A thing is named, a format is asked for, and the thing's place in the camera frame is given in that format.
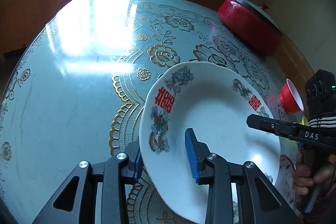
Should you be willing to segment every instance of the metal screw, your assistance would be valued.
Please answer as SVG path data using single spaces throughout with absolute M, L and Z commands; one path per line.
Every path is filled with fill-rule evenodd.
M 214 160 L 214 159 L 217 158 L 217 155 L 216 155 L 215 153 L 210 153 L 209 155 L 207 155 L 207 158 L 208 158 L 209 160 Z
M 123 160 L 123 159 L 126 159 L 127 155 L 125 153 L 119 153 L 117 155 L 117 159 L 118 160 Z
M 247 161 L 245 163 L 245 165 L 246 165 L 247 168 L 251 168 L 251 169 L 255 167 L 255 164 L 253 162 L 251 162 L 251 161 Z
M 79 164 L 78 164 L 78 166 L 80 167 L 80 168 L 85 168 L 85 167 L 87 167 L 89 165 L 89 163 L 86 161 L 86 160 L 82 160 Z

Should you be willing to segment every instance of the hand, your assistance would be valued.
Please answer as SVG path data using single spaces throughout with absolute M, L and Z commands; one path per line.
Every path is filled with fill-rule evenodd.
M 329 157 L 329 161 L 335 163 L 335 157 Z M 310 177 L 311 171 L 307 165 L 302 163 L 303 154 L 299 150 L 297 155 L 296 170 L 293 173 L 293 188 L 301 195 L 307 195 L 309 193 L 308 187 L 312 187 L 314 184 L 322 183 L 322 190 L 328 189 L 334 176 L 334 164 L 323 166 L 316 172 L 313 178 Z

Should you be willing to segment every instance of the table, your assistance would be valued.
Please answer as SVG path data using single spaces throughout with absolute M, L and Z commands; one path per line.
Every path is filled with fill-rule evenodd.
M 22 56 L 2 100 L 0 196 L 17 221 L 31 223 L 77 163 L 105 161 L 136 140 L 149 89 L 185 61 L 239 73 L 274 118 L 287 120 L 283 82 L 215 11 L 185 0 L 72 0 L 62 8 Z M 296 143 L 280 146 L 294 161 Z M 188 222 L 145 172 L 126 191 L 130 223 Z

